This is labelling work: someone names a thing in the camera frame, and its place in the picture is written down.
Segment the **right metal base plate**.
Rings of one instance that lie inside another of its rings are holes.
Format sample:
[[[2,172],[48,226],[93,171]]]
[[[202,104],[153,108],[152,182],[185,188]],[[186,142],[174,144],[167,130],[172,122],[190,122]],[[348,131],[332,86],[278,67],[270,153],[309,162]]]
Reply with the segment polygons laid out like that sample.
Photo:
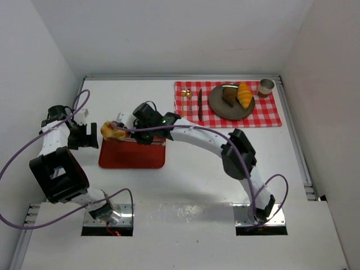
[[[280,204],[275,204],[265,221],[250,215],[250,204],[233,204],[235,226],[254,227],[258,224],[267,227],[286,227],[285,215]]]

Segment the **metal base plate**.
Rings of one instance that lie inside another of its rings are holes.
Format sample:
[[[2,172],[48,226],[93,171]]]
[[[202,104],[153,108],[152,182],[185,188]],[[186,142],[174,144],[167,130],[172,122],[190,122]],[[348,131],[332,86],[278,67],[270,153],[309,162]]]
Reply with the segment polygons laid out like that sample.
[[[250,204],[233,204],[235,226],[254,227],[258,224],[267,227],[286,227],[285,215],[280,204],[275,204],[265,221],[250,215]]]
[[[131,204],[114,204],[114,210],[107,220],[93,219],[89,212],[85,212],[83,227],[110,227],[132,228],[132,206]]]

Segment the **dark metal plate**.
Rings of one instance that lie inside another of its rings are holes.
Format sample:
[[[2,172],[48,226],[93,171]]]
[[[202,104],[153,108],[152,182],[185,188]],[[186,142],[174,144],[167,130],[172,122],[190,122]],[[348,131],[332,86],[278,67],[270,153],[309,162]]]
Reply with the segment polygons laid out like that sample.
[[[222,83],[214,87],[209,94],[209,106],[220,117],[227,120],[242,120],[249,116],[255,109],[255,98],[253,97],[249,107],[243,109],[239,101],[236,100],[234,107],[230,107],[225,101],[222,100],[223,87],[237,88],[237,83]]]

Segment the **orange striped croissant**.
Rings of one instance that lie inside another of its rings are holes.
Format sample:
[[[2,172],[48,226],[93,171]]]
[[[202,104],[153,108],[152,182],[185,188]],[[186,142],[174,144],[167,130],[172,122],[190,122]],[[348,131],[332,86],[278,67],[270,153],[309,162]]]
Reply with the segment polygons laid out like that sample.
[[[243,109],[247,109],[253,99],[253,94],[245,82],[241,82],[237,90],[237,100]]]

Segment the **gold fork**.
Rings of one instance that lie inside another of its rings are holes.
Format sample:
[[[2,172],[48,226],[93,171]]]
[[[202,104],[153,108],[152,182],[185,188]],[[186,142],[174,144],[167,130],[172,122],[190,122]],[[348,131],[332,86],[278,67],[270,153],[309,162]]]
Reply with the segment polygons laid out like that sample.
[[[185,97],[186,97],[186,88],[182,87],[181,88],[181,117],[183,118],[185,115],[185,111],[184,111],[184,101],[185,101]]]

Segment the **stainless steel tongs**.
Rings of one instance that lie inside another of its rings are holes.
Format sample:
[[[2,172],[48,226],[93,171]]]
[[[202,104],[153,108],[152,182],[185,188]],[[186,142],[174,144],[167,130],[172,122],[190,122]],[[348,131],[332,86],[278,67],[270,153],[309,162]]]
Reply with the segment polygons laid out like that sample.
[[[144,145],[144,143],[137,142],[135,138],[131,138],[131,137],[124,137],[124,138],[121,138],[120,140],[124,141],[124,142],[137,143],[140,145]],[[150,143],[150,145],[165,146],[166,139],[154,138],[153,141]]]

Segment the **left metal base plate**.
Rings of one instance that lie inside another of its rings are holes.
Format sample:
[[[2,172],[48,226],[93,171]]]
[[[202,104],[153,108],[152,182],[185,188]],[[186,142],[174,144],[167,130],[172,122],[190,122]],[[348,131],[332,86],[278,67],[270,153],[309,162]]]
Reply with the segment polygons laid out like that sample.
[[[89,212],[85,212],[83,227],[110,227],[132,228],[132,206],[131,204],[114,204],[114,210],[107,220],[93,219]]]

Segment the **red plastic tray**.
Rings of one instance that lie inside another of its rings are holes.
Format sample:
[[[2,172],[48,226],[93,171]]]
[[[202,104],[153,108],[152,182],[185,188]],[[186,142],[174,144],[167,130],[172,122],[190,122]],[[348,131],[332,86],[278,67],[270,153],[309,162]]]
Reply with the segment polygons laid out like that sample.
[[[165,150],[166,145],[103,140],[98,164],[103,169],[160,169],[165,164]]]

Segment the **round orange bun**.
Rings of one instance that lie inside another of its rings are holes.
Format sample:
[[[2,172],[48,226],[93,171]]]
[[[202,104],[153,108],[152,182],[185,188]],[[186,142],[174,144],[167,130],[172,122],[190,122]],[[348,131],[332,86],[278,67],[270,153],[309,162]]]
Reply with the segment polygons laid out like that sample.
[[[120,129],[114,128],[112,122],[106,121],[100,129],[100,132],[104,140],[116,139],[122,140],[126,137],[126,132]]]

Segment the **brown chocolate croissant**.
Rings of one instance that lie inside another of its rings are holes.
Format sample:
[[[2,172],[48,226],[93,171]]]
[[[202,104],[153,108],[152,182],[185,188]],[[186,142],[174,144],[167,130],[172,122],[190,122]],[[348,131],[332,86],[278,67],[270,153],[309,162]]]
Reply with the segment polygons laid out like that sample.
[[[237,88],[223,87],[222,100],[230,105],[230,107],[234,107],[237,100],[237,92]]]

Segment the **gold spoon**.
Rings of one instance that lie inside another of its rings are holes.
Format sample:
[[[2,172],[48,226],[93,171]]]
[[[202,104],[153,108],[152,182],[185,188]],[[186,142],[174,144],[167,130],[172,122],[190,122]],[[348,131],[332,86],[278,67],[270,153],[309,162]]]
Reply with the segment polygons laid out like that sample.
[[[186,89],[186,97],[188,99],[189,114],[193,115],[193,111],[192,111],[192,91],[191,91],[190,88]]]

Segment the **metal cup brown band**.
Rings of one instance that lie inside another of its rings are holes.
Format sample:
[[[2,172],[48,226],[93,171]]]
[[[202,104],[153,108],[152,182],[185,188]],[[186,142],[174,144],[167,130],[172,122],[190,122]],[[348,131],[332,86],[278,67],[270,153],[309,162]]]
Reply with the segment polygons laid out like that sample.
[[[272,80],[264,78],[259,82],[256,95],[259,98],[267,98],[272,93],[274,87],[275,83]]]

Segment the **red checkered cloth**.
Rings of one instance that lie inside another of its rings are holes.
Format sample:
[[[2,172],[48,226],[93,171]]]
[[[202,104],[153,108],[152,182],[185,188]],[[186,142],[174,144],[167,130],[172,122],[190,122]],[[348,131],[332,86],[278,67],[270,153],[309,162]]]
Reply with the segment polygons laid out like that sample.
[[[281,117],[278,113],[275,98],[270,94],[267,98],[259,98],[257,96],[257,88],[260,81],[243,81],[250,88],[255,98],[254,111],[242,120],[227,120],[217,115],[209,106],[210,91],[222,83],[237,83],[237,82],[211,82],[211,81],[194,81],[182,82],[177,81],[174,84],[174,112],[181,115],[181,88],[190,88],[192,91],[192,111],[193,115],[189,114],[188,99],[184,99],[184,117],[196,124],[200,124],[210,128],[269,128],[280,127],[282,125]],[[197,95],[202,89],[202,121],[198,118]]]

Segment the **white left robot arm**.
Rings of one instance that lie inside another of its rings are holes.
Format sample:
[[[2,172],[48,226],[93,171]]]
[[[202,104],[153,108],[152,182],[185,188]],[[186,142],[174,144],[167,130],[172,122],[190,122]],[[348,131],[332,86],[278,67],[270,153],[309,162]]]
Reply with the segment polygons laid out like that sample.
[[[86,109],[69,117],[65,106],[50,107],[39,133],[43,137],[42,149],[29,167],[49,202],[76,203],[84,206],[93,219],[115,224],[119,218],[107,194],[90,187],[71,153],[81,147],[98,148],[97,124],[87,124],[87,116]]]

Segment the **black knife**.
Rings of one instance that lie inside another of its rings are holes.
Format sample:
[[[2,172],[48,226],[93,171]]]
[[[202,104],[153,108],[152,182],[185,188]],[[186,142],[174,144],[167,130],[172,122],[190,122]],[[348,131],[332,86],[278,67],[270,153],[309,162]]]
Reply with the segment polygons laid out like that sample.
[[[199,90],[199,93],[197,95],[197,106],[198,106],[198,118],[199,118],[199,121],[201,122],[203,120],[203,108],[202,108],[202,101],[203,101],[203,98],[202,98],[202,93],[203,93],[203,90],[200,89]]]

